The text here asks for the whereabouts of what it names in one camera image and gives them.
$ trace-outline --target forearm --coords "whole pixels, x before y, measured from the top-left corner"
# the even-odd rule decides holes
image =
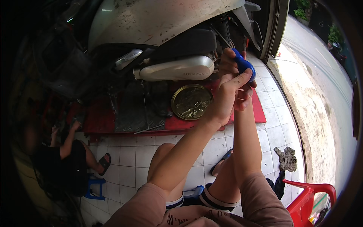
[[[244,111],[234,111],[233,143],[234,173],[240,186],[249,174],[261,172],[262,152],[252,105]]]
[[[52,140],[50,141],[50,146],[51,147],[56,146],[56,138],[57,138],[57,134],[52,134]]]
[[[64,141],[64,144],[63,144],[63,146],[61,146],[61,159],[64,159],[68,155],[70,155],[70,152],[72,150],[72,143],[74,140],[74,133],[75,133],[74,129],[69,130],[69,134],[68,134],[66,140]]]
[[[161,160],[149,183],[165,191],[175,188],[187,176],[190,168],[220,126],[206,118],[200,119],[199,124],[183,136]]]

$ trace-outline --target rear shock absorber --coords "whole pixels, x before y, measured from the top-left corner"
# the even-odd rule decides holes
[[[229,26],[228,26],[228,16],[227,13],[222,13],[221,15],[218,15],[213,18],[213,26],[221,35],[223,38],[228,42],[231,43],[231,39],[229,38]],[[228,47],[227,44],[219,38],[219,43],[222,46],[222,48]]]

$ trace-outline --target brass tray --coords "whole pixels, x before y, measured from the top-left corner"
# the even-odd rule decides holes
[[[181,119],[197,120],[213,102],[212,93],[202,85],[188,84],[179,88],[171,98],[171,109]]]

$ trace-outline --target black sandal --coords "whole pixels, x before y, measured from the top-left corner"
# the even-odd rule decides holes
[[[103,156],[98,162],[101,164],[101,166],[104,168],[103,172],[100,174],[100,176],[103,176],[109,166],[111,165],[111,155],[109,153],[106,153],[109,157],[109,162],[106,161],[105,157]]]
[[[218,163],[220,163],[222,160],[226,160],[232,153],[231,153],[231,150],[233,150],[233,148],[232,149],[230,149],[222,158],[221,158],[221,160],[219,160],[219,162],[217,162],[217,164]],[[209,173],[212,175],[212,176],[214,176],[212,173],[213,173],[213,170],[214,170],[214,168],[216,167],[216,165],[217,164],[215,164],[212,168],[211,168],[211,170],[209,171]]]

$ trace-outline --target road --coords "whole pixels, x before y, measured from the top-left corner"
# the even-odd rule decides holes
[[[320,93],[333,131],[337,194],[343,189],[354,160],[356,140],[352,137],[351,81],[326,44],[308,27],[288,16],[282,44],[300,59]]]

